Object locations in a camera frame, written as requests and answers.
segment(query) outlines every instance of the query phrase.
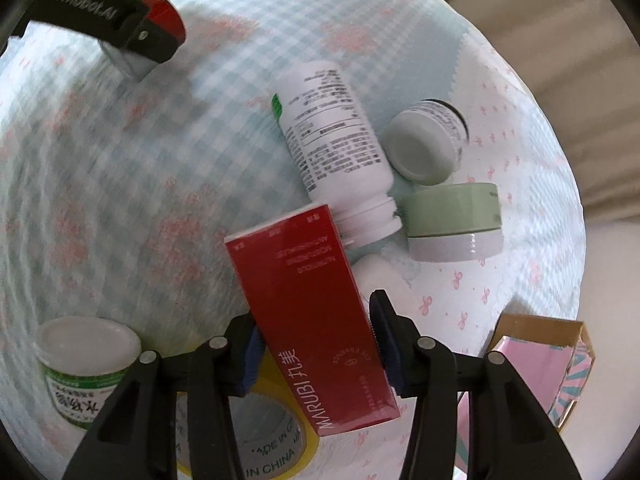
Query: red box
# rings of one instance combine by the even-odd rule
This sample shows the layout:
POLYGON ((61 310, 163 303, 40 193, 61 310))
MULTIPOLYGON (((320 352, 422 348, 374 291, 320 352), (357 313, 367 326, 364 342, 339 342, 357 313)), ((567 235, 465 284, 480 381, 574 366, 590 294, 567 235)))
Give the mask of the red box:
POLYGON ((325 205, 225 239, 256 323, 319 436, 400 414, 325 205))

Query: bed sheet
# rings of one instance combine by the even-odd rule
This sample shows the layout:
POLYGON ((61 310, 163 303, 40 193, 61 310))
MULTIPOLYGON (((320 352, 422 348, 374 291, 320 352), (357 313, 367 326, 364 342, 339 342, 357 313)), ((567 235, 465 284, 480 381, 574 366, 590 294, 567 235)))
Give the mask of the bed sheet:
MULTIPOLYGON (((82 432, 47 399, 37 325, 106 317, 169 355, 246 311, 223 238, 308 202, 270 112, 274 73, 297 61, 340 63, 376 131, 417 100, 452 102, 471 142, 450 181, 498 185, 499 256, 420 264, 402 233, 350 253, 391 261, 420 298, 404 314, 422 333, 478 354, 505 308, 575 317, 585 237, 572 172, 518 77, 445 2, 171 1, 188 39, 140 84, 91 38, 35 24, 0 75, 0 418, 48 478, 82 432)), ((410 190, 396 175, 394 197, 410 190)), ((396 478, 413 411, 400 407, 322 439, 296 478, 396 478)))

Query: light green lid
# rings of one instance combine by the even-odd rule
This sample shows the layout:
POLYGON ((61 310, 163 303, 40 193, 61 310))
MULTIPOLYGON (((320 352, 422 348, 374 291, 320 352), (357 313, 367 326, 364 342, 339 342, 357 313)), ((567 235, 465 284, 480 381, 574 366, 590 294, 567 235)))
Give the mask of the light green lid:
POLYGON ((498 187, 489 182, 425 187, 402 201, 402 218, 408 237, 499 229, 498 187))

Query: beige cloth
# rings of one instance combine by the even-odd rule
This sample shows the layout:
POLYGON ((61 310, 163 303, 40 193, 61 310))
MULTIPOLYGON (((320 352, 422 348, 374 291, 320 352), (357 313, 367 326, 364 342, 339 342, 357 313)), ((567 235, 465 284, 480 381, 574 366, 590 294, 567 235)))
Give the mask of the beige cloth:
POLYGON ((640 47, 613 4, 448 1, 535 95, 574 170, 586 219, 640 219, 640 47))

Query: bottle label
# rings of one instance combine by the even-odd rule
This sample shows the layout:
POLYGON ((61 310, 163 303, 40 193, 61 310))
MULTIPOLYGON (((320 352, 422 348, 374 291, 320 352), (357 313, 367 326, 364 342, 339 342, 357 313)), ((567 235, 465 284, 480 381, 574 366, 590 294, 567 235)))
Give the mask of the bottle label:
POLYGON ((44 375, 58 413, 72 424, 87 429, 118 386, 124 371, 97 378, 76 378, 44 368, 44 375))
POLYGON ((439 123, 449 134, 453 147, 458 154, 458 163, 460 163, 462 146, 465 142, 468 142, 468 132, 465 123, 460 120, 460 117, 451 108, 437 101, 425 100, 400 112, 400 115, 408 113, 422 115, 439 123))
MULTIPOLYGON (((301 73, 305 91, 290 106, 290 124, 280 124, 306 191, 334 173, 353 173, 383 161, 382 149, 362 108, 334 69, 301 73)), ((272 101, 278 117, 283 105, 272 101)))

